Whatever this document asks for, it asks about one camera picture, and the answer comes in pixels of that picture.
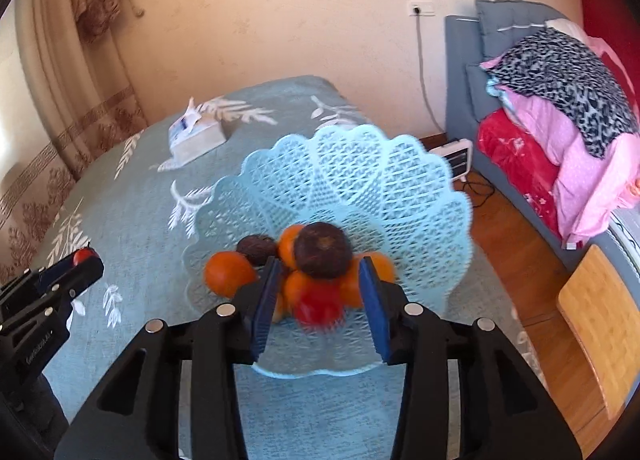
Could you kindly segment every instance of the electrical outlet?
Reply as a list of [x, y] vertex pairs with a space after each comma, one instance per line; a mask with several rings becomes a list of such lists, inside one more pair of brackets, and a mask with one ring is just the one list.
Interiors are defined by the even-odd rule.
[[415, 16], [415, 7], [420, 9], [419, 16], [435, 16], [436, 10], [433, 7], [433, 2], [427, 0], [409, 0], [406, 4], [406, 10], [409, 16]]

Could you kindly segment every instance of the leopard print clothing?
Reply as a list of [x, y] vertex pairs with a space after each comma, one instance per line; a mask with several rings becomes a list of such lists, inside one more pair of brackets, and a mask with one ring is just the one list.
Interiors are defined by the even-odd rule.
[[543, 28], [508, 50], [489, 74], [517, 94], [551, 101], [576, 125], [587, 152], [604, 158], [638, 120], [609, 69], [586, 45]]

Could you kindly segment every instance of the blue plastic basket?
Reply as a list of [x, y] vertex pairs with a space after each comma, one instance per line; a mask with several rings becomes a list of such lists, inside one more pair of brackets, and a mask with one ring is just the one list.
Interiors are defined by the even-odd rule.
[[[184, 251], [186, 295], [202, 314], [224, 299], [202, 281], [209, 257], [248, 234], [278, 238], [294, 223], [324, 221], [347, 233], [355, 252], [380, 250], [411, 301], [442, 314], [472, 256], [471, 205], [451, 186], [450, 167], [412, 136], [388, 140], [375, 126], [335, 126], [312, 139], [281, 138], [255, 151], [239, 176], [220, 179], [196, 215], [198, 240]], [[363, 310], [335, 331], [309, 332], [293, 319], [273, 325], [254, 368], [279, 378], [347, 376], [380, 364]]]

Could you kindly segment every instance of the silver screw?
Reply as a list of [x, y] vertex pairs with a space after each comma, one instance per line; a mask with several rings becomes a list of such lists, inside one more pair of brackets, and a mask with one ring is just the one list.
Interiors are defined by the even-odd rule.
[[155, 334], [156, 332], [161, 331], [162, 328], [164, 328], [164, 321], [161, 319], [152, 319], [145, 325], [145, 330], [150, 334]]
[[481, 317], [480, 319], [478, 319], [478, 328], [485, 332], [491, 332], [493, 329], [495, 329], [495, 323], [488, 317]]
[[422, 305], [417, 303], [407, 303], [404, 306], [404, 311], [408, 313], [408, 315], [420, 315], [424, 312], [424, 308]]
[[228, 317], [235, 313], [236, 313], [236, 307], [233, 306], [231, 303], [224, 303], [222, 305], [219, 305], [218, 308], [216, 309], [216, 314], [218, 314], [220, 317]]

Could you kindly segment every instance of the power cord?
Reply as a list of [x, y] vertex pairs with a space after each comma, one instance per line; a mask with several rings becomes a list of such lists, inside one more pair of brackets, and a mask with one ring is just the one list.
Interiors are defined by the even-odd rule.
[[416, 34], [418, 37], [418, 64], [420, 65], [420, 87], [422, 88], [422, 98], [424, 99], [424, 105], [427, 107], [427, 112], [431, 117], [431, 121], [436, 125], [436, 127], [440, 130], [441, 133], [444, 133], [444, 130], [439, 125], [435, 115], [433, 115], [433, 110], [431, 109], [429, 98], [427, 97], [427, 87], [424, 83], [424, 57], [422, 56], [422, 30], [420, 29], [420, 7], [414, 7], [414, 13], [415, 13], [415, 28], [416, 28]]
[[[480, 207], [482, 207], [486, 201], [491, 198], [491, 196], [494, 195], [495, 193], [495, 185], [493, 185], [491, 182], [489, 182], [484, 176], [482, 176], [481, 174], [478, 173], [479, 176], [482, 177], [482, 179], [484, 180], [484, 183], [481, 182], [473, 182], [471, 180], [467, 180], [465, 182], [465, 185], [462, 186], [462, 191], [466, 192], [466, 189], [469, 188], [471, 189], [471, 192], [473, 194], [475, 194], [476, 196], [482, 198], [482, 201], [479, 204], [475, 204], [474, 199], [471, 195], [471, 205], [473, 206], [474, 209], [478, 209]], [[487, 192], [482, 192], [482, 191], [478, 191], [477, 189], [474, 188], [474, 186], [480, 186], [480, 187], [485, 187], [488, 189]]]

